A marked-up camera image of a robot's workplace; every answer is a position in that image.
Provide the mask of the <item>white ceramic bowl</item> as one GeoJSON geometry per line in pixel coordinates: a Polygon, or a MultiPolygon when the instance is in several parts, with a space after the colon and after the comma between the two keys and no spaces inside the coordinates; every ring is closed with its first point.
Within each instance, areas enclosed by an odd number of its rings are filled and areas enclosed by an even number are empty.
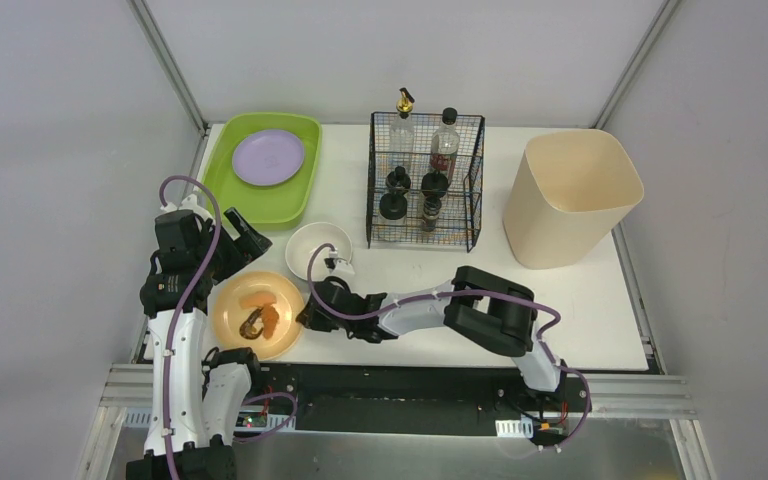
{"type": "Polygon", "coordinates": [[[352,260],[353,245],[349,235],[329,222],[314,222],[299,228],[288,240],[285,262],[289,270],[302,280],[307,279],[307,267],[315,251],[325,243],[336,248],[337,257],[352,260]]]}

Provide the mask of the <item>yellow plate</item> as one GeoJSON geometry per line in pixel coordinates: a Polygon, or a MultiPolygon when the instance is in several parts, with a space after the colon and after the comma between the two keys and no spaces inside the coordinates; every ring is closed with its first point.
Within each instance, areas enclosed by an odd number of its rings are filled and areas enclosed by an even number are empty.
{"type": "Polygon", "coordinates": [[[212,329],[224,350],[250,348],[262,360],[272,360],[290,350],[299,340],[302,325],[296,322],[305,302],[296,286],[287,278],[267,271],[237,275],[228,280],[219,292],[211,313],[212,329]],[[273,305],[280,314],[271,339],[260,336],[244,339],[239,328],[253,309],[241,309],[239,298],[252,291],[270,291],[277,301],[273,305]]]}

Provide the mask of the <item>purple plate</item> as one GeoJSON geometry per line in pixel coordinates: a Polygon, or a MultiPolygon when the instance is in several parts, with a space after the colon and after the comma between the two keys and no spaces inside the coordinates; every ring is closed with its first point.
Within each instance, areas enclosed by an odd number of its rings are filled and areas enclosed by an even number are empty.
{"type": "Polygon", "coordinates": [[[295,134],[266,129],[247,136],[232,154],[232,170],[243,182],[270,187],[292,178],[302,167],[305,147],[295,134]]]}

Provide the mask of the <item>white spice jar black cap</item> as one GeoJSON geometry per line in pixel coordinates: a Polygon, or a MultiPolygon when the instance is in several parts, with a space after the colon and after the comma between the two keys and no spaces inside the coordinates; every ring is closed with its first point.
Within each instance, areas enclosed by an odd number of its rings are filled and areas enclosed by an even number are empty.
{"type": "Polygon", "coordinates": [[[387,192],[405,196],[411,190],[411,179],[404,166],[396,166],[386,177],[387,192]]]}

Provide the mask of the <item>small brown spice bottle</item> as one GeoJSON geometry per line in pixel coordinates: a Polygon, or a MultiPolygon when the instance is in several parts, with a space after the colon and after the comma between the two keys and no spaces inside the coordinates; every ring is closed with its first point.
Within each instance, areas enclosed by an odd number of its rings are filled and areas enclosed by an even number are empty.
{"type": "Polygon", "coordinates": [[[420,228],[422,231],[432,232],[436,229],[441,208],[440,197],[432,195],[425,198],[421,210],[420,228]]]}

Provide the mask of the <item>salt grinder jar black lid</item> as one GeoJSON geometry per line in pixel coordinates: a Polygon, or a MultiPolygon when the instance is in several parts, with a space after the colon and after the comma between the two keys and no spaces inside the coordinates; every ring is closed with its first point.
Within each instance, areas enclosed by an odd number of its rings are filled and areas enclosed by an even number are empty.
{"type": "Polygon", "coordinates": [[[427,172],[420,185],[420,191],[426,198],[442,198],[446,195],[448,188],[448,177],[438,170],[427,172]]]}

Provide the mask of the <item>clear bottle gold pourer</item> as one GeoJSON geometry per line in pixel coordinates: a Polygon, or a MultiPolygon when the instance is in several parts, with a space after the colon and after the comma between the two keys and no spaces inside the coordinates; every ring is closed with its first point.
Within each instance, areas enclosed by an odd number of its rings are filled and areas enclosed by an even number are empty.
{"type": "Polygon", "coordinates": [[[415,146],[415,126],[412,116],[415,100],[406,87],[400,88],[399,92],[396,116],[390,123],[389,134],[392,158],[397,164],[405,161],[415,146]]]}

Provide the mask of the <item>clear bottle red label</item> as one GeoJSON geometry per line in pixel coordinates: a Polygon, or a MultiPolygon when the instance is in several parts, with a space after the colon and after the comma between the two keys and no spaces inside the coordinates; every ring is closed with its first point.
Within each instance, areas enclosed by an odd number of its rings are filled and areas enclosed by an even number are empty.
{"type": "Polygon", "coordinates": [[[458,119],[458,111],[454,107],[447,107],[441,116],[441,125],[434,132],[431,140],[429,165],[430,168],[443,175],[451,182],[460,147],[460,135],[455,123],[458,119]]]}

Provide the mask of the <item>pepper grinder jar black lid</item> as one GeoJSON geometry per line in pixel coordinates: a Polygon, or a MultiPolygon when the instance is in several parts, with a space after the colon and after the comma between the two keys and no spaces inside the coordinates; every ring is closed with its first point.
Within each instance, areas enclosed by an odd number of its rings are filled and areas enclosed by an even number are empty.
{"type": "Polygon", "coordinates": [[[386,193],[379,201],[380,215],[387,221],[399,221],[407,214],[408,202],[404,195],[386,193]]]}

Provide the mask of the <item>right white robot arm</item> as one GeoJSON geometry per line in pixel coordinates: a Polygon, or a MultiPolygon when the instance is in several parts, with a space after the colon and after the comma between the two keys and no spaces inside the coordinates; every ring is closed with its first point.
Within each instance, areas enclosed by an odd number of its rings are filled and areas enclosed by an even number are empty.
{"type": "Polygon", "coordinates": [[[419,330],[447,328],[482,349],[510,358],[526,387],[556,392],[563,362],[543,340],[560,313],[535,301],[531,289],[472,266],[427,290],[361,296],[334,275],[311,282],[310,298],[296,316],[304,328],[341,330],[370,344],[395,340],[419,330]]]}

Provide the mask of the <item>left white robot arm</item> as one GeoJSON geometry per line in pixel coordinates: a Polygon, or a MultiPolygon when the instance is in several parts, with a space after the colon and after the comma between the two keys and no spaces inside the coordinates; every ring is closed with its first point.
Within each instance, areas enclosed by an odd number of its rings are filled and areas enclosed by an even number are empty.
{"type": "Polygon", "coordinates": [[[272,243],[234,208],[220,223],[199,207],[155,220],[157,250],[139,298],[154,349],[152,411],[144,455],[128,479],[234,479],[234,423],[260,372],[249,347],[201,352],[212,288],[272,243]]]}

